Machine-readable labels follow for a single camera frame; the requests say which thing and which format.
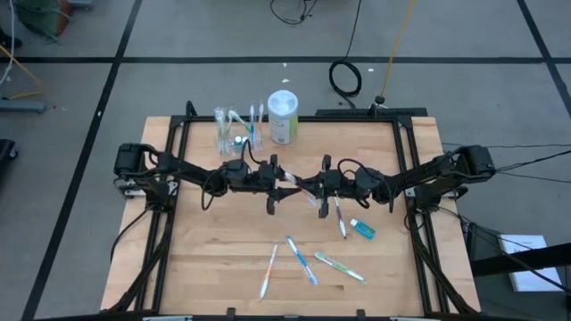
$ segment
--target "wooden tabletop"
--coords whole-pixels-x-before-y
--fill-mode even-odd
[[[169,121],[166,117],[148,118],[142,141],[163,150]],[[442,154],[435,120],[415,118],[413,123],[420,161]],[[224,159],[217,154],[215,133],[214,123],[192,123],[185,160],[206,169],[218,168]],[[404,130],[402,136],[408,156]],[[332,156],[334,165],[350,157],[386,175],[399,172],[390,124],[303,122],[293,144],[277,145],[266,136],[265,150],[254,157],[268,160],[272,153],[277,154],[284,169],[301,177],[315,175],[326,153]],[[356,167],[344,163],[343,169]],[[395,200],[393,213],[388,212],[387,205],[371,202],[370,209],[364,210],[353,200],[341,200],[349,231],[344,240],[332,200],[332,213],[319,219],[318,209],[303,193],[278,203],[276,215],[270,216],[265,210],[266,195],[228,193],[202,211],[199,186],[183,183],[179,192],[162,314],[223,315],[227,308],[236,308],[238,315],[354,316],[356,309],[365,309],[372,317],[422,316],[410,234],[403,225],[402,195]],[[142,198],[127,201],[121,229],[143,210],[144,202]],[[452,201],[445,200],[441,205],[456,210]],[[352,218],[376,229],[376,237],[367,240],[359,235],[349,226]],[[147,215],[119,242],[102,309],[114,304],[139,272],[150,221],[151,215]],[[444,274],[467,303],[479,309],[458,219],[441,211],[433,214],[433,224]],[[295,240],[319,285],[310,284],[285,244],[286,235]],[[274,243],[280,244],[276,263],[266,297],[258,301]],[[364,276],[367,283],[361,284],[321,263],[313,256],[315,251],[344,263]],[[433,310],[438,310],[434,279],[426,271]],[[153,274],[149,289],[153,289],[154,280]],[[152,292],[147,291],[146,297],[146,306],[150,307]]]

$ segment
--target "black cable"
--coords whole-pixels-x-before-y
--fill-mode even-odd
[[[462,219],[464,219],[464,220],[468,221],[469,223],[472,223],[472,224],[475,225],[475,226],[480,226],[479,224],[475,223],[473,220],[471,220],[471,219],[469,219],[469,218],[467,218],[467,217],[465,217],[465,216],[463,216],[463,215],[461,215],[461,214],[459,214],[459,213],[457,213],[457,212],[455,212],[455,211],[453,211],[453,210],[448,210],[448,209],[446,209],[446,208],[444,208],[444,207],[442,207],[442,206],[438,206],[438,205],[436,205],[436,206],[438,207],[438,209],[440,209],[440,210],[445,210],[445,211],[449,212],[450,214],[452,214],[452,215],[458,217],[458,218],[460,219],[460,221],[461,221]],[[527,245],[523,245],[522,243],[518,243],[518,242],[511,241],[511,240],[507,240],[507,239],[502,238],[502,237],[500,237],[500,236],[498,236],[498,235],[495,235],[495,234],[492,233],[492,232],[488,232],[488,231],[486,231],[482,226],[480,226],[480,228],[478,229],[478,231],[482,231],[482,232],[484,232],[484,233],[486,233],[486,234],[488,234],[488,235],[491,235],[491,236],[493,236],[493,237],[495,237],[495,238],[497,238],[497,239],[499,239],[499,240],[502,240],[502,241],[505,241],[505,242],[508,242],[508,243],[514,243],[515,245],[519,245],[519,246],[524,247],[524,248],[526,248],[526,249],[528,249],[528,250],[535,250],[534,248],[531,248],[531,247],[529,247],[529,246],[527,246]]]
[[[451,146],[464,146],[466,144],[458,144],[458,143],[443,143]],[[529,144],[529,145],[490,145],[490,146],[482,146],[485,148],[538,148],[538,147],[570,147],[571,144]]]
[[[315,7],[315,4],[317,4],[317,2],[318,2],[318,0],[314,0],[310,9],[307,10],[307,2],[308,1],[310,1],[310,0],[303,0],[303,13],[302,13],[302,16],[300,17],[300,19],[298,21],[291,21],[287,18],[280,17],[279,15],[277,15],[276,11],[274,11],[274,3],[276,2],[276,0],[271,0],[269,2],[269,9],[274,14],[274,16],[276,16],[276,18],[280,19],[282,22],[284,22],[288,25],[291,25],[291,26],[296,26],[296,25],[304,22],[305,19],[307,19],[307,17],[310,17],[310,14],[311,14],[311,11],[313,10],[313,7]]]
[[[524,162],[519,162],[519,163],[515,163],[512,165],[508,165],[508,166],[503,166],[503,167],[498,168],[497,171],[501,172],[501,171],[506,171],[506,170],[518,169],[518,168],[526,166],[526,165],[535,164],[535,163],[540,162],[540,161],[550,160],[552,158],[562,156],[562,155],[566,155],[569,153],[571,153],[571,150],[564,151],[564,152],[558,152],[556,154],[546,156],[546,157],[541,157],[541,158],[538,158],[536,160],[524,161]]]
[[[329,67],[329,84],[331,84],[333,90],[335,90],[335,92],[338,95],[340,95],[353,109],[356,108],[355,104],[351,100],[349,100],[349,98],[355,97],[360,93],[360,90],[363,85],[363,78],[360,75],[360,72],[357,69],[357,67],[355,67],[355,65],[353,65],[352,63],[347,62],[346,60],[347,57],[349,57],[349,52],[351,51],[351,47],[353,45],[353,38],[355,37],[355,30],[357,29],[357,21],[359,20],[359,12],[360,12],[360,3],[361,0],[359,0],[359,4],[357,5],[357,14],[355,15],[355,22],[353,23],[353,31],[351,33],[351,40],[349,41],[349,47],[347,48],[347,53],[345,54],[343,59],[333,62]],[[335,81],[333,80],[333,70],[338,65],[343,65],[349,68],[349,70],[353,73],[353,75],[355,75],[355,78],[357,78],[357,87],[355,88],[355,90],[348,92],[344,91],[343,89],[339,88],[339,86],[335,83]]]
[[[424,225],[425,225],[425,223],[426,223],[426,213],[423,212],[423,213],[420,213],[420,214],[422,215],[422,219],[423,219],[423,220],[422,220],[422,223],[420,223],[420,225],[417,226],[417,229],[411,230],[409,224],[407,223],[407,222],[409,221],[409,216],[411,215],[410,213],[407,213],[407,215],[404,216],[404,222],[403,222],[403,223],[404,223],[404,228],[406,228],[407,230],[409,230],[409,231],[411,231],[411,232],[413,232],[413,231],[414,231],[414,232],[420,231],[420,229],[421,229],[422,227],[424,227]]]
[[[440,210],[448,211],[449,213],[451,213],[451,214],[457,216],[457,217],[460,218],[460,219],[463,219],[463,218],[464,218],[464,219],[467,220],[468,222],[474,223],[474,222],[472,222],[470,219],[466,218],[466,217],[463,216],[463,215],[460,215],[459,213],[457,213],[457,212],[455,212],[455,211],[453,211],[453,210],[448,210],[448,209],[443,208],[443,207],[441,207],[441,206],[438,206],[438,208],[439,208]],[[565,292],[567,292],[567,293],[570,293],[570,292],[571,292],[571,290],[570,290],[569,288],[567,288],[566,286],[563,286],[563,285],[561,285],[561,284],[558,284],[557,282],[551,280],[550,278],[548,278],[548,277],[546,277],[546,276],[543,276],[541,273],[537,272],[535,269],[533,269],[533,268],[531,268],[530,266],[528,266],[528,265],[527,265],[525,262],[523,262],[521,259],[518,259],[518,258],[514,257],[513,255],[507,253],[506,251],[504,251],[504,250],[503,250],[500,246],[498,246],[497,244],[492,243],[490,240],[488,240],[488,239],[486,239],[485,237],[483,237],[483,236],[481,236],[480,234],[478,234],[474,229],[471,229],[470,231],[472,232],[472,234],[478,236],[478,237],[481,238],[482,240],[484,240],[484,241],[486,241],[487,243],[489,243],[489,244],[490,244],[491,246],[493,246],[496,250],[498,250],[498,251],[501,252],[503,255],[505,255],[508,259],[511,259],[512,261],[514,261],[515,263],[517,263],[519,266],[521,266],[522,268],[526,269],[527,271],[529,271],[529,272],[535,274],[536,276],[538,276],[539,278],[541,278],[541,279],[544,280],[545,282],[547,282],[547,283],[549,283],[549,284],[553,284],[554,286],[558,287],[559,289],[561,289],[561,290],[563,290],[563,291],[565,291]],[[504,239],[504,238],[499,237],[498,235],[494,235],[494,234],[492,234],[492,233],[490,233],[490,232],[487,232],[487,231],[485,231],[485,230],[483,230],[483,229],[478,229],[478,231],[486,232],[487,234],[492,235],[492,236],[494,236],[494,237],[497,237],[498,239],[501,239],[501,240],[503,240],[503,241],[509,241],[509,240],[506,240],[506,239]],[[525,245],[523,245],[523,244],[521,244],[521,243],[517,243],[517,242],[512,242],[512,243],[515,243],[515,244],[517,244],[517,245],[526,247],[527,249],[530,249],[530,250],[535,250],[535,249],[532,249],[532,248],[530,248],[530,247],[528,247],[528,246],[525,246]]]
[[[146,214],[146,212],[148,212],[149,209],[145,209],[141,212],[141,214],[137,215],[137,217],[135,219],[133,219],[131,221],[131,223],[129,223],[127,226],[125,226],[125,228],[123,228],[123,230],[119,233],[119,235],[117,235],[117,237],[115,238],[115,241],[113,241],[113,245],[111,247],[111,257],[110,257],[110,261],[113,261],[113,254],[115,253],[115,247],[117,246],[117,244],[119,243],[119,240],[121,239],[121,237],[127,233],[127,231],[133,226],[135,225],[136,222],[139,221],[139,219],[143,218],[143,216]]]
[[[255,162],[258,165],[261,165],[261,161],[256,160],[255,158],[253,158],[252,155],[252,144],[250,144],[250,140],[247,139],[246,142],[244,143],[244,145],[242,146],[242,152],[240,153],[240,159],[243,161],[244,160],[244,151],[246,149],[246,145],[248,145],[248,153],[250,154],[250,158],[252,159],[253,162]]]
[[[550,278],[543,276],[541,273],[537,272],[536,270],[534,270],[532,267],[528,266],[524,261],[522,261],[521,259],[518,259],[516,257],[514,257],[513,255],[507,253],[506,251],[502,250],[500,246],[494,244],[492,241],[486,239],[485,237],[479,235],[478,233],[476,233],[476,231],[472,231],[472,233],[476,236],[478,236],[479,238],[481,238],[482,240],[486,241],[487,243],[489,243],[492,247],[494,247],[496,250],[498,250],[500,253],[502,253],[503,255],[505,255],[508,259],[511,259],[512,261],[516,262],[519,266],[521,266],[522,268],[524,268],[525,270],[535,274],[537,277],[541,278],[543,281],[554,285],[555,287],[565,291],[566,293],[571,293],[571,289],[567,288],[566,286],[563,286],[561,284],[558,284],[557,282],[551,280]]]
[[[203,208],[203,210],[207,210],[210,208],[210,206],[212,205],[212,201],[214,201],[214,195],[211,196],[210,200],[208,201],[208,204],[206,206],[204,206],[204,194],[206,193],[206,186],[208,185],[208,183],[211,182],[211,178],[214,176],[214,174],[220,173],[220,171],[222,171],[224,169],[224,167],[221,167],[219,169],[214,170],[213,172],[211,172],[211,174],[206,177],[206,180],[204,181],[204,185],[202,186],[202,192],[200,195],[200,206]]]
[[[535,177],[535,176],[529,176],[529,175],[511,174],[511,173],[504,173],[504,172],[499,172],[498,174],[513,176],[513,177],[533,178],[533,179],[539,179],[539,180],[544,180],[544,181],[548,181],[548,182],[571,184],[571,181],[555,179],[555,178]]]
[[[385,183],[386,186],[386,190],[389,193],[389,212],[393,212],[393,206],[394,206],[394,194],[393,191],[391,191],[391,187],[389,186],[389,184],[386,182],[385,177],[381,176],[381,177],[377,177],[375,176],[374,173],[371,173],[366,167],[365,165],[363,165],[363,163],[361,163],[358,160],[354,160],[354,159],[341,159],[339,162],[337,162],[337,170],[339,170],[341,172],[341,164],[345,161],[349,161],[352,163],[355,163],[357,165],[359,165],[360,168],[362,168],[363,170],[365,170],[365,172],[371,176],[373,179],[381,179],[381,181],[383,181],[383,183]],[[363,204],[361,202],[358,202],[360,206],[364,207],[365,209],[368,209],[368,207],[363,206]]]

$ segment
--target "wire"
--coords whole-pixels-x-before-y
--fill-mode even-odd
[[[535,274],[536,276],[538,276],[539,278],[541,278],[543,281],[554,285],[555,287],[570,293],[571,290],[569,288],[567,288],[566,286],[563,286],[561,284],[558,284],[557,282],[551,280],[550,278],[543,276],[541,273],[537,272],[536,270],[534,270],[532,267],[528,266],[524,261],[522,261],[521,259],[518,259],[516,257],[514,257],[513,255],[507,253],[506,251],[502,250],[500,248],[500,246],[494,244],[492,241],[486,239],[485,237],[482,237],[481,235],[479,235],[478,233],[476,233],[476,231],[472,230],[472,233],[476,236],[478,236],[480,239],[486,241],[487,243],[489,243],[491,246],[493,246],[496,250],[500,251],[503,255],[505,255],[508,259],[511,259],[512,261],[514,261],[515,263],[517,263],[519,266],[521,266],[522,268],[526,269],[527,271]]]
[[[43,86],[43,85],[44,85],[44,84],[42,83],[42,81],[36,77],[36,75],[34,75],[31,71],[29,71],[28,68],[24,67],[24,65],[22,65],[20,62],[18,62],[18,60],[17,60],[16,58],[14,58],[14,56],[11,55],[11,54],[8,52],[8,50],[7,50],[6,48],[4,48],[2,45],[0,45],[0,50],[2,50],[6,55],[8,55],[11,59],[13,59],[14,62],[16,62],[16,65],[17,65],[18,67],[20,67],[22,70],[24,70],[24,71],[28,74],[28,76],[30,76],[32,79],[34,79],[34,81],[36,81],[36,83],[37,83],[39,86]]]
[[[274,11],[274,3],[276,2],[276,0],[271,0],[269,2],[269,9],[271,10],[271,12],[274,14],[274,16],[276,16],[276,18],[280,19],[282,22],[291,25],[291,26],[296,26],[298,24],[301,24],[302,22],[305,21],[305,19],[307,17],[310,16],[311,11],[313,10],[313,7],[315,7],[315,4],[317,4],[318,0],[314,0],[313,4],[311,5],[310,9],[307,10],[307,2],[310,0],[303,0],[303,13],[302,16],[300,17],[300,19],[298,21],[292,21],[290,19],[284,18],[283,14],[282,17],[280,17],[279,15],[277,15],[276,11]]]
[[[210,174],[208,177],[206,177],[206,180],[204,181],[204,185],[202,186],[203,191],[201,192],[201,195],[200,195],[200,206],[201,206],[201,208],[202,208],[203,210],[209,209],[210,206],[212,205],[212,201],[214,201],[214,195],[211,195],[211,198],[210,198],[210,200],[208,201],[208,204],[206,204],[206,206],[204,206],[204,194],[206,193],[206,192],[205,192],[206,186],[208,185],[208,183],[211,183],[211,192],[212,192],[212,190],[214,189],[214,185],[213,185],[213,183],[211,182],[211,178],[212,178],[215,174],[220,173],[223,169],[224,169],[224,167],[221,167],[221,168],[219,168],[219,169],[214,170],[213,172],[211,172],[211,174]]]
[[[16,20],[16,17],[14,17],[14,3],[13,0],[10,0],[10,13],[11,13],[11,17],[12,17],[12,23],[11,23],[11,27],[12,27],[12,42],[10,43],[10,52],[8,53],[7,50],[5,50],[5,52],[8,54],[8,56],[10,56],[10,62],[8,62],[8,67],[6,67],[6,70],[4,71],[4,75],[2,76],[2,79],[0,79],[0,85],[2,85],[4,83],[4,81],[6,80],[6,78],[8,78],[8,72],[10,72],[10,70],[12,69],[12,65],[14,62],[14,44],[15,44],[15,38],[16,36],[14,35],[14,21]]]
[[[240,153],[240,158],[242,159],[242,161],[244,160],[244,151],[246,149],[246,145],[248,145],[248,153],[250,154],[250,158],[252,159],[253,162],[255,162],[258,165],[261,165],[261,161],[256,160],[255,158],[253,158],[252,155],[252,144],[250,144],[250,140],[247,139],[246,142],[244,143],[244,145],[242,146],[242,152]]]
[[[133,226],[135,225],[136,222],[138,222],[141,218],[143,218],[143,216],[146,214],[146,212],[148,212],[149,209],[145,209],[141,212],[141,214],[137,215],[137,217],[135,219],[133,219],[131,221],[131,223],[129,223],[127,226],[125,226],[125,228],[123,228],[123,230],[119,233],[119,235],[117,235],[117,237],[115,238],[115,241],[113,241],[113,245],[111,247],[111,257],[110,257],[110,261],[113,261],[113,254],[115,253],[115,247],[117,246],[117,243],[119,243],[119,240],[121,239],[121,237],[127,233],[127,231]]]
[[[116,181],[118,180],[118,178],[115,178],[113,180],[113,184],[115,185]],[[170,180],[170,181],[166,181],[165,183],[168,185],[169,183],[174,182],[174,180]],[[169,197],[171,197],[180,187],[180,182],[178,182],[177,186],[175,186],[170,192],[169,192]],[[133,219],[127,226],[125,226],[125,228],[123,228],[123,230],[119,233],[119,235],[117,235],[117,237],[115,238],[115,241],[113,241],[113,245],[111,247],[111,261],[113,261],[113,253],[115,252],[115,247],[117,246],[117,244],[119,243],[120,238],[127,233],[127,231],[133,226],[135,225],[136,222],[138,222],[141,218],[143,218],[143,216],[145,215],[146,212],[150,211],[149,209],[152,207],[152,205],[154,204],[154,202],[148,203],[146,204],[145,210],[143,210],[143,212],[141,212],[141,214],[137,215],[137,217],[135,219]]]
[[[340,95],[341,98],[343,98],[353,109],[355,109],[356,106],[351,100],[349,100],[349,98],[356,97],[360,93],[360,90],[363,86],[363,78],[360,75],[360,72],[357,69],[357,67],[355,67],[355,65],[353,65],[352,63],[347,62],[346,60],[347,60],[347,57],[349,57],[349,52],[351,51],[351,47],[353,45],[353,39],[355,37],[355,30],[357,29],[357,21],[359,21],[360,4],[361,4],[361,0],[359,0],[359,4],[357,4],[357,13],[355,14],[355,21],[353,23],[353,31],[351,33],[351,40],[349,40],[349,47],[347,48],[347,53],[345,54],[345,56],[341,60],[333,62],[331,64],[331,66],[329,67],[329,84],[331,84],[331,87],[333,88],[333,90],[338,95]],[[357,87],[355,87],[355,90],[352,90],[349,92],[344,91],[335,83],[335,81],[333,79],[333,71],[335,70],[335,68],[338,65],[343,65],[343,66],[349,68],[349,70],[353,73],[353,75],[355,75],[355,78],[357,79]]]
[[[439,208],[440,210],[445,210],[445,211],[451,213],[452,215],[457,216],[458,218],[460,218],[460,220],[465,219],[465,220],[467,220],[468,222],[475,224],[475,223],[472,222],[470,219],[466,218],[466,217],[463,216],[463,215],[460,215],[458,212],[455,212],[455,211],[453,211],[453,210],[448,210],[448,209],[446,209],[446,208],[444,208],[444,207],[441,207],[441,206],[438,206],[438,208]],[[478,236],[479,238],[481,238],[482,240],[486,241],[486,242],[489,243],[491,246],[493,246],[496,250],[500,251],[500,252],[501,252],[502,254],[504,254],[508,259],[511,259],[512,261],[514,261],[515,263],[517,263],[519,266],[521,266],[522,268],[525,268],[527,271],[529,271],[529,272],[535,274],[536,276],[538,276],[539,278],[541,278],[541,279],[544,280],[545,282],[550,283],[550,284],[553,284],[554,286],[558,287],[559,289],[561,289],[561,290],[563,290],[563,291],[565,291],[565,292],[567,292],[567,293],[570,293],[570,292],[571,292],[571,290],[570,290],[569,288],[567,288],[566,286],[563,286],[563,285],[561,285],[561,284],[558,284],[557,282],[551,280],[550,278],[548,278],[548,277],[546,277],[546,276],[543,276],[541,273],[537,272],[535,269],[533,269],[533,268],[531,268],[530,266],[528,266],[528,265],[527,265],[524,261],[522,261],[521,259],[518,259],[518,258],[514,257],[513,255],[511,255],[511,254],[505,252],[500,246],[498,246],[498,245],[492,243],[490,240],[488,240],[488,239],[486,239],[485,237],[481,236],[481,235],[478,234],[473,228],[471,228],[470,231],[472,232],[472,234]],[[494,237],[497,237],[498,239],[500,239],[500,240],[502,240],[502,241],[508,241],[508,242],[511,242],[511,243],[514,243],[514,244],[517,244],[517,245],[526,247],[527,249],[535,250],[535,249],[532,249],[532,248],[530,248],[530,247],[528,247],[528,246],[525,246],[525,245],[523,245],[523,244],[521,244],[521,243],[512,242],[512,241],[506,240],[506,239],[504,239],[504,238],[501,238],[501,237],[499,237],[498,235],[494,235],[494,234],[492,234],[492,233],[490,233],[490,232],[487,232],[487,231],[485,231],[485,230],[483,230],[483,229],[478,229],[478,231],[486,232],[487,234],[492,235],[492,236],[494,236]]]
[[[455,211],[453,211],[453,210],[448,210],[448,209],[446,209],[446,208],[444,208],[444,207],[442,207],[442,206],[438,206],[438,205],[436,205],[436,206],[437,206],[438,209],[440,209],[440,210],[445,210],[445,211],[449,212],[450,214],[457,216],[460,220],[464,219],[464,220],[468,221],[469,223],[472,223],[472,224],[475,225],[475,226],[480,226],[479,224],[475,223],[473,220],[471,220],[471,219],[469,219],[469,218],[467,218],[467,217],[465,217],[465,216],[459,214],[458,212],[455,212]],[[485,230],[483,227],[481,227],[481,226],[480,226],[480,228],[478,229],[478,231],[482,231],[482,232],[484,232],[484,233],[486,233],[486,234],[488,234],[488,235],[491,235],[491,236],[493,236],[493,237],[495,237],[495,238],[497,238],[497,239],[500,239],[500,240],[502,240],[502,241],[505,241],[505,242],[508,242],[508,243],[514,243],[515,245],[519,245],[519,246],[521,246],[521,247],[527,248],[528,250],[535,250],[534,248],[531,248],[531,247],[529,247],[529,246],[527,246],[527,245],[523,245],[522,243],[514,242],[514,241],[511,241],[511,240],[502,238],[502,237],[500,237],[500,236],[498,236],[498,235],[495,235],[495,234],[492,233],[492,232],[488,232],[488,231],[486,231],[486,230]]]
[[[371,176],[374,180],[380,179],[381,181],[383,181],[383,183],[385,183],[386,190],[387,190],[387,192],[389,193],[389,212],[392,213],[392,212],[393,212],[393,206],[394,206],[394,194],[393,194],[393,191],[391,191],[391,187],[390,187],[389,184],[386,182],[385,177],[384,177],[383,175],[381,175],[381,176],[376,176],[375,173],[371,173],[371,172],[365,167],[365,165],[363,165],[363,163],[361,163],[361,162],[358,161],[358,160],[354,160],[354,159],[342,159],[342,160],[340,160],[339,162],[337,162],[337,170],[338,170],[339,172],[342,172],[342,171],[341,171],[341,164],[344,163],[344,162],[346,162],[346,161],[349,161],[349,162],[352,162],[352,163],[355,163],[355,164],[359,165],[359,167],[362,168],[363,170],[365,170],[365,173],[367,173],[369,176]],[[357,200],[357,203],[358,203],[360,206],[362,206],[363,208],[368,209],[368,202],[367,202],[367,200],[362,200],[362,201],[363,201],[363,203],[361,203],[360,200]]]
[[[458,143],[443,143],[452,146],[464,146],[465,144],[458,144]],[[571,144],[517,144],[517,145],[490,145],[490,146],[482,146],[485,148],[538,148],[538,147],[571,147]]]
[[[407,230],[409,230],[409,231],[411,231],[411,232],[418,232],[418,231],[420,231],[420,229],[421,229],[421,228],[425,225],[425,223],[426,223],[426,213],[425,213],[425,212],[422,212],[422,213],[420,213],[420,214],[422,215],[422,223],[420,223],[420,225],[417,226],[416,229],[411,230],[409,224],[407,224],[407,222],[409,221],[408,218],[409,218],[409,216],[411,215],[411,213],[407,213],[407,215],[404,216],[404,222],[403,222],[404,228],[406,228]]]
[[[504,172],[500,172],[498,174],[513,176],[513,177],[533,178],[533,179],[539,179],[539,180],[544,180],[544,181],[548,181],[548,182],[571,184],[571,181],[555,179],[555,178],[535,177],[535,176],[530,176],[530,175],[511,174],[511,173],[504,173]]]
[[[538,158],[538,159],[536,159],[536,160],[530,160],[530,161],[525,161],[525,162],[520,162],[520,163],[515,163],[515,164],[512,164],[512,165],[500,167],[500,168],[497,169],[497,171],[501,172],[501,171],[506,171],[506,170],[518,169],[518,168],[524,167],[524,166],[526,166],[526,165],[535,164],[535,163],[540,162],[540,161],[550,160],[550,159],[552,159],[552,158],[555,158],[555,157],[558,157],[558,156],[562,156],[562,155],[566,155],[566,154],[569,154],[569,153],[571,153],[571,150],[564,151],[564,152],[558,152],[558,153],[556,153],[556,154],[553,154],[553,155],[550,155],[550,156],[546,156],[546,157],[541,157],[541,158]]]
[[[399,48],[399,44],[401,43],[404,30],[407,28],[407,25],[409,24],[412,8],[414,8],[414,5],[416,3],[417,0],[410,0],[409,9],[407,9],[407,14],[404,16],[404,22],[402,23],[401,29],[399,30],[399,34],[397,35],[396,40],[394,40],[393,50],[391,50],[391,57],[389,58],[389,64],[386,67],[385,80],[383,81],[383,89],[381,89],[381,97],[385,97],[386,85],[388,84],[389,78],[391,77],[391,68],[393,66],[393,59],[394,56],[396,55],[397,49]]]

